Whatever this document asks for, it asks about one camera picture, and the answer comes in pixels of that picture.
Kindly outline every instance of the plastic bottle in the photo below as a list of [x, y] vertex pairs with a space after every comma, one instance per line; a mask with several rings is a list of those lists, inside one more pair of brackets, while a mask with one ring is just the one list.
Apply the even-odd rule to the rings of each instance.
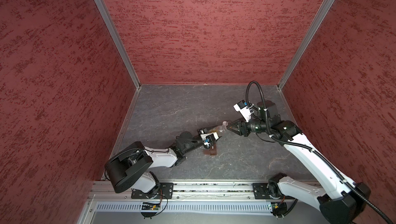
[[224, 121], [222, 125], [215, 127], [214, 129], [210, 130], [209, 132], [216, 132], [219, 137], [223, 136], [227, 130], [227, 125], [229, 125], [229, 124], [230, 124], [230, 122]]

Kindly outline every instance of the wire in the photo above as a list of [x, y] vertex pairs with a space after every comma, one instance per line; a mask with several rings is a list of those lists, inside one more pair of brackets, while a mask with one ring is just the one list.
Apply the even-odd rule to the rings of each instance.
[[265, 139], [261, 138], [261, 137], [259, 136], [258, 133], [256, 133], [256, 135], [257, 135], [257, 137], [258, 137], [260, 140], [262, 140], [262, 141], [270, 142], [270, 143], [275, 143], [275, 142], [273, 142], [273, 141], [269, 141], [269, 140], [265, 140]]
[[185, 140], [190, 140], [190, 141], [197, 141], [197, 142], [199, 142], [200, 140], [199, 139], [195, 139], [195, 140], [191, 140], [191, 139], [187, 139], [187, 138], [184, 138]]
[[169, 199], [168, 199], [165, 195], [162, 194], [162, 190], [160, 190], [160, 192], [161, 192], [161, 194], [158, 194], [158, 193], [156, 193], [156, 194], [145, 193], [146, 195], [154, 195], [154, 196], [159, 195], [160, 197], [165, 197], [165, 198], [166, 198], [166, 205], [165, 205], [165, 207], [164, 207], [160, 212], [158, 212], [158, 213], [156, 213], [155, 215], [153, 215], [152, 217], [155, 217], [155, 216], [161, 214], [162, 211], [164, 211], [164, 210], [166, 209], [166, 207], [168, 207]]
[[279, 203], [279, 205], [281, 205], [282, 203], [283, 203], [283, 201], [285, 200], [285, 195], [283, 195], [283, 199], [282, 199], [282, 201], [280, 201], [280, 203]]
[[[261, 86], [257, 81], [252, 81], [248, 84], [248, 87], [246, 88], [246, 97], [247, 97], [247, 93], [249, 91], [249, 88], [252, 84], [255, 84], [260, 92], [260, 97], [261, 97], [261, 101], [263, 102], [263, 108], [266, 109], [265, 106], [265, 99], [264, 99], [264, 94], [263, 91], [261, 90]], [[364, 195], [362, 195], [359, 191], [357, 191], [355, 189], [355, 187], [353, 187], [349, 182], [347, 182], [344, 178], [344, 176], [341, 174], [341, 172], [326, 158], [324, 157], [320, 152], [313, 150], [312, 147], [309, 147], [307, 145], [303, 145], [303, 144], [299, 144], [299, 143], [295, 143], [295, 142], [284, 142], [279, 140], [278, 138], [275, 137], [275, 135], [272, 134], [271, 132], [271, 128], [270, 128], [270, 123], [269, 123], [269, 118], [268, 118], [268, 112], [265, 111], [265, 126], [266, 126], [266, 133], [276, 142], [279, 142], [281, 144], [285, 144], [285, 145], [291, 145], [291, 146], [296, 146], [296, 147], [302, 147], [305, 148], [307, 150], [309, 150], [310, 152], [313, 152], [314, 154], [316, 154], [321, 160], [323, 160], [331, 169], [332, 171], [337, 175], [337, 177], [339, 179], [341, 179], [342, 182], [345, 182], [345, 184], [350, 188], [351, 191], [353, 191], [362, 201], [364, 201], [367, 205], [369, 205], [375, 212], [377, 212], [388, 224], [393, 224], [393, 222], [389, 219], [389, 217], [382, 212], [379, 208], [377, 208], [372, 202], [370, 202]]]
[[124, 151], [124, 152], [122, 152], [122, 153], [120, 153], [117, 157], [114, 157], [107, 165], [109, 165], [111, 162], [113, 162], [113, 161], [115, 161], [116, 160], [116, 158], [118, 158], [121, 154], [124, 154], [124, 153], [126, 153], [126, 152], [129, 152], [129, 151], [131, 151], [131, 150], [139, 150], [139, 149], [141, 149], [142, 150], [142, 152], [143, 152], [143, 150], [146, 150], [146, 149], [142, 149], [142, 148], [131, 148], [131, 149], [128, 149], [128, 150], [126, 150], [126, 151]]
[[151, 153], [168, 153], [169, 152], [169, 147], [167, 148], [167, 151], [155, 151], [155, 150], [147, 150], [147, 149], [143, 149], [147, 152], [151, 152]]
[[276, 215], [276, 217], [285, 217], [286, 215], [288, 215], [294, 208], [294, 206], [296, 205], [296, 203], [298, 202], [298, 199], [294, 199], [294, 202], [291, 204], [290, 208], [288, 209], [288, 211], [286, 211], [285, 214], [283, 215]]
[[253, 105], [249, 102], [249, 89], [250, 89], [250, 86], [251, 86], [252, 82], [250, 82], [250, 83], [248, 84], [248, 86], [247, 86], [247, 88], [246, 88], [246, 93], [245, 93], [246, 104], [247, 104], [248, 108], [250, 108], [251, 106], [253, 106]]
[[110, 178], [107, 177], [106, 168], [105, 168], [105, 179], [107, 179], [108, 181], [110, 181]]

